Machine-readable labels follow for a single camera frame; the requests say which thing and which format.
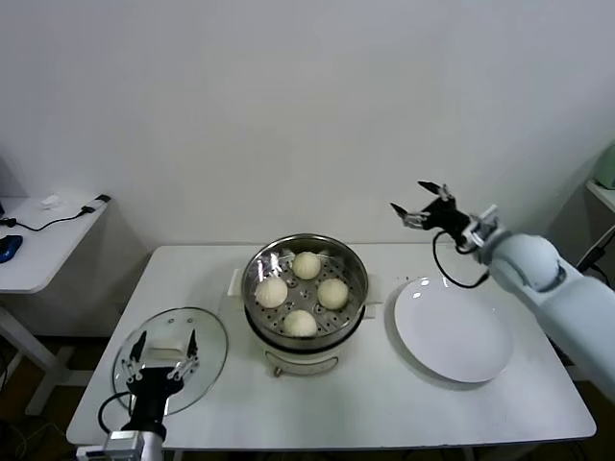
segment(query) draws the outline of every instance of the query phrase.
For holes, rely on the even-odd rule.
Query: white wall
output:
[[[160,244],[426,241],[388,208],[423,206],[418,180],[545,231],[614,137],[614,15],[608,0],[3,1],[9,192],[116,200],[82,250],[96,276],[78,317],[122,303]]]

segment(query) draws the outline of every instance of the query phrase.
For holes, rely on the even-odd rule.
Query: pot handle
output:
[[[227,296],[231,298],[241,298],[241,270],[235,269],[231,277],[231,283],[227,290]]]
[[[381,278],[376,274],[367,275],[369,281],[369,289],[367,290],[367,298],[365,299],[365,316],[363,319],[376,318],[378,304],[384,303],[382,300]]]

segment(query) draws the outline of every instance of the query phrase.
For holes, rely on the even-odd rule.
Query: white plate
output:
[[[395,303],[395,324],[421,363],[455,381],[492,379],[512,355],[510,328],[493,306],[442,277],[410,283]]]

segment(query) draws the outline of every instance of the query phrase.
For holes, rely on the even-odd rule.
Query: glass lid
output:
[[[164,412],[165,415],[178,413],[204,396],[220,376],[229,348],[227,332],[214,314],[198,307],[171,309],[155,315],[134,330],[117,353],[111,376],[115,393],[128,390],[126,364],[131,362],[131,349],[144,331],[147,334],[138,368],[178,366],[186,358],[190,337],[195,333],[199,367],[184,389],[169,398]],[[129,397],[122,398],[121,402],[129,407]]]

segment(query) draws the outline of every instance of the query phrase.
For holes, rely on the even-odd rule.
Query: steamed bun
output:
[[[292,261],[292,272],[299,279],[313,279],[320,273],[320,257],[312,252],[299,253]]]
[[[293,310],[284,318],[283,325],[284,332],[299,338],[315,336],[318,331],[316,320],[306,310]]]
[[[267,309],[282,305],[288,296],[288,287],[284,280],[277,277],[265,279],[257,286],[257,302]]]
[[[327,279],[318,287],[318,302],[329,310],[341,309],[348,301],[348,286],[340,279]]]

